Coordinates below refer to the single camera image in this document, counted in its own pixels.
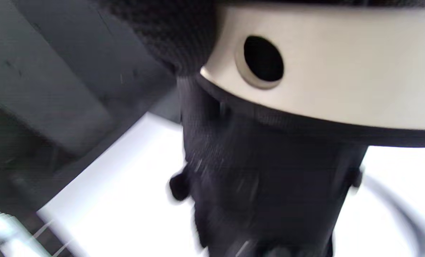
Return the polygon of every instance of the black mesh fabric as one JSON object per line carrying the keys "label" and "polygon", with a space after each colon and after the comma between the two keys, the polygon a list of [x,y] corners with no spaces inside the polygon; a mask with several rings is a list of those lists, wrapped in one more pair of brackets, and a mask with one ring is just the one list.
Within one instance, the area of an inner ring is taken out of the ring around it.
{"label": "black mesh fabric", "polygon": [[[209,255],[288,249],[293,256],[331,257],[333,227],[367,144],[318,136],[329,132],[305,130],[296,117],[243,99],[227,101],[230,96],[205,82],[199,70],[217,36],[215,1],[96,1],[178,76],[188,164],[170,187],[177,200],[193,197],[199,241]],[[425,7],[425,0],[292,2]],[[248,250],[240,252],[243,245]]]}
{"label": "black mesh fabric", "polygon": [[147,50],[176,75],[198,72],[216,40],[212,0],[96,0],[126,21]]}

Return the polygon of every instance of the white floor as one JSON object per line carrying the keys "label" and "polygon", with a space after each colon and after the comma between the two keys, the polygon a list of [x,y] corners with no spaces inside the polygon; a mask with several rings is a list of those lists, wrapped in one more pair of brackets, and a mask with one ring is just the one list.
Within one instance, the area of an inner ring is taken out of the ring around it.
{"label": "white floor", "polygon": [[[425,218],[425,149],[372,147],[364,165]],[[182,128],[147,114],[38,213],[77,257],[206,256],[192,202],[179,205],[167,192],[182,166]],[[397,222],[366,188],[351,193],[336,257],[414,256]]]}

